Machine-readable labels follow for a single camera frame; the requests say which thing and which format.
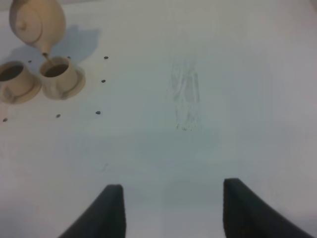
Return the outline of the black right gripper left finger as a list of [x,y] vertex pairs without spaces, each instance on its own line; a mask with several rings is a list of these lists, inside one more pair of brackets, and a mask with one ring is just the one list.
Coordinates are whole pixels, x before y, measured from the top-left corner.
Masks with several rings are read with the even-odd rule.
[[124,238],[126,228],[123,187],[111,184],[60,237]]

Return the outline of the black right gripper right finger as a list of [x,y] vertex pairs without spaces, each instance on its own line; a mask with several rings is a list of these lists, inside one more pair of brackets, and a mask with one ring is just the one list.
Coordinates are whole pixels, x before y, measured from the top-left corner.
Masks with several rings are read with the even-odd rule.
[[223,228],[227,238],[310,238],[238,178],[223,182]]

